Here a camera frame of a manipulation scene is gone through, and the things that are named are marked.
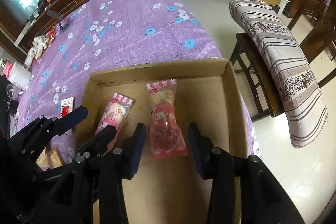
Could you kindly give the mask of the black phone stand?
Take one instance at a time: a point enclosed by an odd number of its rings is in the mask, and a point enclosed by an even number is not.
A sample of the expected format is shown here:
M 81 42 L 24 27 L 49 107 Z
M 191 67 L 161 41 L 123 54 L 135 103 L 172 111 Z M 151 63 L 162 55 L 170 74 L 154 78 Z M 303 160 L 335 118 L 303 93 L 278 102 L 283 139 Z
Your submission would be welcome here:
M 59 14 L 59 13 L 53 11 L 53 10 L 48 10 L 47 15 L 52 17 L 53 19 L 55 19 L 57 21 L 57 24 L 58 24 L 61 31 L 65 31 L 70 25 L 69 20 L 66 21 L 64 24 L 62 24 L 63 15 Z

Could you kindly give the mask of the beige biscuit packet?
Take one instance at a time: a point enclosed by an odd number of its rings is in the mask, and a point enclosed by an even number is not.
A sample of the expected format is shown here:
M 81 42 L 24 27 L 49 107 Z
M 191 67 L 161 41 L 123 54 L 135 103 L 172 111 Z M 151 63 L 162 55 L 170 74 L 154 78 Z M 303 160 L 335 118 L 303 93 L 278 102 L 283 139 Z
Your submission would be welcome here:
M 57 167 L 61 167 L 64 165 L 64 161 L 58 149 L 52 149 L 50 151 L 50 162 L 51 162 L 52 168 L 57 168 Z
M 46 149 L 41 152 L 36 160 L 36 163 L 42 170 L 47 170 L 52 167 L 51 160 Z

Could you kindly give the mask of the white plastic jar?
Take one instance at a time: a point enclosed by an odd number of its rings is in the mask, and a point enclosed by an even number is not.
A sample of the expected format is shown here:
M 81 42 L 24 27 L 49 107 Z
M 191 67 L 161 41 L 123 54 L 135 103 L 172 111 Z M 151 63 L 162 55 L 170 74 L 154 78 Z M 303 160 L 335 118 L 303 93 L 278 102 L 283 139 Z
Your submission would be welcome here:
M 29 84 L 31 72 L 21 66 L 19 63 L 14 63 L 9 73 L 9 81 L 16 84 L 25 90 Z

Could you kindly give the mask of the wooden counter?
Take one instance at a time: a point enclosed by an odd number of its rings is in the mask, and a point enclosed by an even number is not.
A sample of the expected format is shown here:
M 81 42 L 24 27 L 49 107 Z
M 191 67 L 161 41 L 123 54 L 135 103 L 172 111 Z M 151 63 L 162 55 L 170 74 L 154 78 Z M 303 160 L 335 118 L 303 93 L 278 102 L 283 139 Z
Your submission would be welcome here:
M 89 0 L 56 0 L 47 7 L 47 10 L 52 10 L 66 17 L 88 1 Z M 28 28 L 26 34 L 19 43 L 19 47 L 27 52 L 33 45 L 34 37 L 46 34 L 55 24 L 56 20 L 48 16 L 47 12 L 44 11 L 36 19 L 35 23 Z

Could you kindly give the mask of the cardboard tray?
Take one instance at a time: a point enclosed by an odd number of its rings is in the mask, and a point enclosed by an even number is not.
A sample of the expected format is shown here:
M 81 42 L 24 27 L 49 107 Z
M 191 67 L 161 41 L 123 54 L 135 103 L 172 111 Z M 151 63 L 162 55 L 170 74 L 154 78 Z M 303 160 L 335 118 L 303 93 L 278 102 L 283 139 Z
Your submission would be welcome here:
M 90 139 L 114 93 L 132 98 L 118 142 L 138 123 L 149 124 L 151 107 L 146 85 L 176 79 L 175 114 L 183 135 L 190 123 L 232 155 L 247 156 L 243 106 L 231 63 L 223 58 L 152 63 L 90 74 L 82 105 L 87 118 L 76 129 L 77 145 Z M 155 159 L 145 145 L 138 172 L 124 180 L 123 193 L 130 223 L 205 223 L 210 180 L 198 175 L 191 156 Z

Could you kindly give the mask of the purple floral tablecloth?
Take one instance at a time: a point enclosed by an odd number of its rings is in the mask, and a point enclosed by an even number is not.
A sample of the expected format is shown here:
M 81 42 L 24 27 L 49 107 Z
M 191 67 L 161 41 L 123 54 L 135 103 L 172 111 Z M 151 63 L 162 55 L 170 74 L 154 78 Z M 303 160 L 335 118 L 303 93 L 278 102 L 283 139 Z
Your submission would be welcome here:
M 40 115 L 59 117 L 64 100 L 79 106 L 96 71 L 221 57 L 182 0 L 90 0 L 68 19 L 65 31 L 50 30 L 51 43 L 27 56 L 33 67 L 19 99 L 18 128 Z

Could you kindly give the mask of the pink striped snack packet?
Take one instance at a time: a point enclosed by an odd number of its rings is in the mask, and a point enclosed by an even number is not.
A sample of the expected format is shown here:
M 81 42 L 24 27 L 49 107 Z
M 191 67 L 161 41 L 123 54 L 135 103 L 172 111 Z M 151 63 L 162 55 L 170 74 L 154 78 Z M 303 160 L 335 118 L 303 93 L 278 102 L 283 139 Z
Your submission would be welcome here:
M 113 146 L 115 145 L 118 135 L 121 131 L 122 125 L 130 113 L 133 102 L 133 99 L 120 93 L 114 93 L 113 97 L 108 101 L 95 132 L 95 134 L 99 133 L 107 125 L 111 125 L 116 128 L 116 135 L 114 139 L 108 143 L 108 149 L 106 153 L 113 149 Z

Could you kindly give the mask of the wooden chair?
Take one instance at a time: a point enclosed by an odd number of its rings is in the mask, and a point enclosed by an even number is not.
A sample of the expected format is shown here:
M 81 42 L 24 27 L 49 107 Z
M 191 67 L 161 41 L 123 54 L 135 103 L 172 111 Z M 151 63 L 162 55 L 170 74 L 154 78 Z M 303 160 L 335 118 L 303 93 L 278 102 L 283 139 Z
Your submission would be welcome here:
M 284 113 L 280 95 L 263 58 L 252 39 L 245 33 L 236 34 L 236 44 L 230 57 L 231 64 L 238 63 L 248 81 L 257 114 L 251 116 L 253 122 L 266 117 L 275 118 Z

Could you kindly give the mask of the white red snack packet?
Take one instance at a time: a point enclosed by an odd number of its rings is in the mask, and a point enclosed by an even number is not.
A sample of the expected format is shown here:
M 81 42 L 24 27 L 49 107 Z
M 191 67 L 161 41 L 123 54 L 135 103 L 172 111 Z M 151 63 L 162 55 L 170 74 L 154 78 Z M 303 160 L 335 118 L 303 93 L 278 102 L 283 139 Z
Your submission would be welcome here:
M 63 118 L 67 114 L 73 111 L 74 109 L 74 97 L 66 98 L 61 101 L 61 112 L 60 117 Z

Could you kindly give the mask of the pink cartoon snack packet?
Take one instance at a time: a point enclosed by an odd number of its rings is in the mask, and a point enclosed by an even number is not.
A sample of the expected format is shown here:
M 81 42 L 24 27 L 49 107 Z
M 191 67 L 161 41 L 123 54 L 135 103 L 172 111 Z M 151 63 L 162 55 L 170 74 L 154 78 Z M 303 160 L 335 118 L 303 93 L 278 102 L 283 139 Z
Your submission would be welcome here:
M 146 85 L 150 97 L 149 140 L 154 158 L 186 156 L 185 140 L 175 116 L 175 79 Z

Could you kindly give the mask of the striped cushion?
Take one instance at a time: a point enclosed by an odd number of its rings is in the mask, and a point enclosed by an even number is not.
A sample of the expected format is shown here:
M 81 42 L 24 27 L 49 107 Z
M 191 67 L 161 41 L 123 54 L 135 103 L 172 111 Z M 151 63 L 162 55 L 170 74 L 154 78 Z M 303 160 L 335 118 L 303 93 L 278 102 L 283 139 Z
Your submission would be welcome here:
M 299 43 L 266 2 L 234 0 L 229 9 L 269 69 L 284 106 L 291 145 L 307 146 L 327 125 L 328 112 Z

